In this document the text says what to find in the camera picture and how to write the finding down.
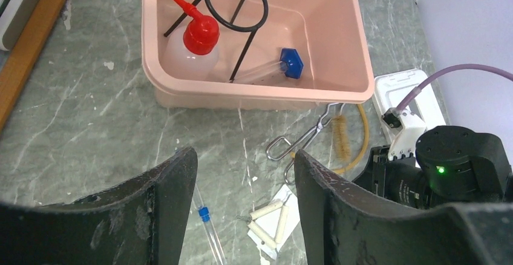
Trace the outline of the white bottle red cap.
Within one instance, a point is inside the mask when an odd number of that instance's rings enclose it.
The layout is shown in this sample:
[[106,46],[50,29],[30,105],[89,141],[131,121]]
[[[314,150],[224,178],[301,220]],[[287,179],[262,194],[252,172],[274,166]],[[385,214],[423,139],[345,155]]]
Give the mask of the white bottle red cap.
[[164,71],[185,80],[206,80],[219,59],[220,28],[212,16],[204,15],[185,0],[173,0],[191,18],[168,36],[162,56]]

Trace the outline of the measuring cylinder blue base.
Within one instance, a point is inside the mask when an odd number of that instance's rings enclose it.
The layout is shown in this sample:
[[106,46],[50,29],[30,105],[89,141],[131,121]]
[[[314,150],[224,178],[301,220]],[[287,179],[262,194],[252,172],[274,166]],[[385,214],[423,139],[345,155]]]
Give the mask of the measuring cylinder blue base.
[[294,48],[282,48],[277,61],[271,61],[237,74],[230,83],[259,85],[271,80],[300,79],[304,63]]

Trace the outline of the metal crucible tongs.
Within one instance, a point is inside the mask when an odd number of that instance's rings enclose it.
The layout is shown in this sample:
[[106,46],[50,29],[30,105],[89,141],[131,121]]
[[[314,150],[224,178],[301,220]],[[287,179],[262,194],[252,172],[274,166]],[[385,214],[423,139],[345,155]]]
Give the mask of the metal crucible tongs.
[[[292,152],[297,152],[299,149],[306,149],[316,138],[316,136],[336,117],[342,114],[345,103],[328,103],[325,106],[324,112],[319,116],[317,122],[302,134],[295,141],[291,142],[285,135],[281,135],[273,139],[266,147],[266,157],[271,161],[280,161],[286,156],[290,156],[290,161],[283,172],[283,180],[286,185],[294,185],[294,179],[289,179],[289,172],[294,164],[294,156]],[[272,149],[279,145],[281,142],[287,144],[287,148],[277,155],[272,154]]]

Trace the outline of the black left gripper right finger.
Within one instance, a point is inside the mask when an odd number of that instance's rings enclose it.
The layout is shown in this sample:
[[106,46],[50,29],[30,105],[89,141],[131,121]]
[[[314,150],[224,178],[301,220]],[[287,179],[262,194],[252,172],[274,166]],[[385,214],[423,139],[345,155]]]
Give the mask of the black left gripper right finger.
[[512,263],[510,203],[419,210],[368,192],[305,151],[294,170],[309,264]]

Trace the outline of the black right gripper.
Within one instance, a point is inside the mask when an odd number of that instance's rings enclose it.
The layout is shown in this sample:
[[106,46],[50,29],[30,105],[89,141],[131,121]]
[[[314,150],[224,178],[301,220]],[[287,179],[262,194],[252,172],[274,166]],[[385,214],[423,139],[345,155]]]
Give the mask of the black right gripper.
[[389,146],[371,148],[361,172],[353,182],[388,200],[416,209],[430,207],[431,189],[413,156],[388,159]]

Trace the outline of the black wire tripod stand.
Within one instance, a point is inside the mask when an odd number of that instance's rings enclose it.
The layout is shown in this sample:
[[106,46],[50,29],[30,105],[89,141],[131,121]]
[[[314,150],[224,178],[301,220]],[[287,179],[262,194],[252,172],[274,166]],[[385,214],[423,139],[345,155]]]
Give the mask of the black wire tripod stand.
[[[189,16],[186,16],[183,10],[173,1],[171,0],[181,11],[180,16],[171,24],[171,26],[164,32],[164,37],[166,38],[166,44],[168,42],[168,36],[171,34],[174,29],[181,26],[186,26],[190,21],[191,18]],[[257,12],[256,18],[252,23],[246,23],[246,24],[239,24],[237,22],[237,19],[239,17],[239,14],[241,13],[242,9],[245,7],[247,0],[238,0],[234,10],[232,11],[232,14],[230,16],[225,16],[220,13],[218,8],[214,5],[213,0],[193,0],[189,3],[196,6],[198,11],[200,11],[204,15],[212,16],[214,19],[218,21],[219,28],[220,28],[220,38],[218,40],[218,52],[219,52],[219,59],[220,60],[220,45],[224,43],[224,39],[222,37],[222,29],[227,29],[232,32],[236,33],[246,33],[248,35],[246,42],[244,43],[244,46],[242,48],[242,51],[240,52],[240,55],[238,56],[238,59],[235,63],[235,66],[233,67],[230,75],[225,77],[225,80],[230,83],[230,80],[234,79],[235,76],[239,73],[241,64],[243,63],[243,60],[246,57],[247,52],[249,51],[250,45],[253,43],[253,40],[257,34],[257,31],[266,23],[268,15],[269,15],[269,3],[268,0],[260,0],[261,3],[261,9]],[[210,72],[208,75],[208,78],[206,80],[215,79],[215,76],[213,75],[213,72],[215,70],[215,67],[213,71]]]

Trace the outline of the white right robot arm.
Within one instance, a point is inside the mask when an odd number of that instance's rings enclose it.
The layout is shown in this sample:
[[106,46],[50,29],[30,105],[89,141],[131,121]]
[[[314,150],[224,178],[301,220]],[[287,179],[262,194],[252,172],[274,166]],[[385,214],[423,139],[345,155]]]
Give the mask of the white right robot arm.
[[462,126],[437,126],[415,151],[388,158],[390,146],[371,149],[358,186],[404,206],[431,209],[450,202],[512,202],[512,168],[501,139]]

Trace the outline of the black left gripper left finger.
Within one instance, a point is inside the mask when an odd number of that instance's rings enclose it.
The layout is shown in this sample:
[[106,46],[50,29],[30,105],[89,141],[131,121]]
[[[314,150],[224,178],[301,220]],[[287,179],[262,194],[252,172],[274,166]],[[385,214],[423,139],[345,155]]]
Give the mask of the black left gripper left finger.
[[197,178],[186,147],[72,203],[1,203],[2,264],[178,264]]

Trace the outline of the bristle test tube brush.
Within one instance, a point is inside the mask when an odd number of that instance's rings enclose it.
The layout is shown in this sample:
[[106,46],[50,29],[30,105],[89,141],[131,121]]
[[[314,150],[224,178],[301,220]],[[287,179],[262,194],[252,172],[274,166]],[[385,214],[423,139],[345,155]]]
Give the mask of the bristle test tube brush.
[[343,115],[333,118],[332,134],[338,159],[348,162],[351,158],[351,147],[347,132],[347,119]]

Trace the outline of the pink plastic bin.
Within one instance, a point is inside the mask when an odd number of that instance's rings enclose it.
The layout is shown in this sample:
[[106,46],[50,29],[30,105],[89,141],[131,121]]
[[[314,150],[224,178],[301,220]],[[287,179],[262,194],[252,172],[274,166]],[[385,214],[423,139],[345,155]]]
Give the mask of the pink plastic bin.
[[[213,0],[230,16],[238,0]],[[301,110],[323,103],[363,103],[374,92],[373,70],[358,0],[268,0],[269,15],[257,31],[239,74],[279,59],[282,48],[298,51],[300,79],[259,85],[229,83],[248,35],[222,29],[220,60],[210,80],[185,80],[165,73],[164,32],[180,16],[171,0],[142,0],[142,65],[164,107]],[[260,0],[247,0],[237,22],[252,23]]]

